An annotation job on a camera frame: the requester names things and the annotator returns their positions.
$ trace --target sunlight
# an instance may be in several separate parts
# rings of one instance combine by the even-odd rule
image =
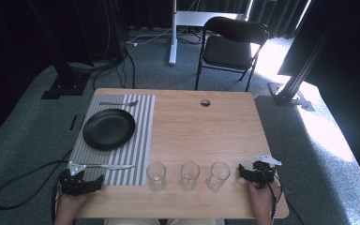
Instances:
[[[302,108],[299,108],[299,112],[304,121],[307,134],[314,143],[345,162],[353,161],[350,146],[347,144],[336,122],[329,121],[314,114],[314,112],[307,112]]]
[[[266,76],[277,75],[288,50],[289,47],[287,48],[276,44],[274,41],[268,40],[260,51],[256,70]]]

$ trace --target human hand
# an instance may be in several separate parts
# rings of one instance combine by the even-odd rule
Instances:
[[[277,182],[269,184],[273,189],[276,198],[279,198],[280,187]],[[273,195],[268,186],[256,189],[255,186],[247,180],[247,190],[252,201],[253,212],[258,225],[272,224],[271,213],[273,210]]]
[[[82,206],[93,193],[80,196],[62,195],[57,202],[54,225],[70,225]]]

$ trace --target wooden table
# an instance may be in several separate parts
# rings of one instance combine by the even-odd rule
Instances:
[[[160,192],[148,184],[103,187],[80,218],[254,218],[237,167],[241,163],[252,169],[254,156],[270,154],[270,149],[250,93],[98,89],[96,94],[156,96],[149,161],[166,166],[167,186]],[[211,105],[203,107],[203,99]],[[180,167],[187,161],[201,168],[191,191],[179,186]],[[231,175],[220,191],[212,191],[205,181],[217,161],[227,163]],[[282,196],[277,218],[288,215]]]

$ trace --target wrist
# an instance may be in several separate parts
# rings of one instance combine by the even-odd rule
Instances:
[[[256,222],[258,225],[271,225],[273,224],[271,218],[268,216],[259,216],[256,217]]]

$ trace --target chair seat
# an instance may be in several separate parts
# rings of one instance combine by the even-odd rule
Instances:
[[[248,69],[252,66],[250,43],[234,42],[221,36],[206,40],[203,61],[226,68]]]

